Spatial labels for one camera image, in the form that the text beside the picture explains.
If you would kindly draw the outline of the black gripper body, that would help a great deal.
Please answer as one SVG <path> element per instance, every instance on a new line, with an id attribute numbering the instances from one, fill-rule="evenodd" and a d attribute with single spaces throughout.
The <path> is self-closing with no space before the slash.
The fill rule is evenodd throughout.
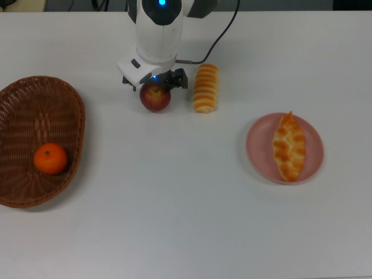
<path id="1" fill-rule="evenodd" d="M 141 79 L 141 84 L 146 83 L 157 83 L 157 84 L 164 84 L 165 86 L 170 87 L 172 85 L 172 71 L 168 70 L 164 73 L 154 74 L 148 73 L 145 77 Z"/>

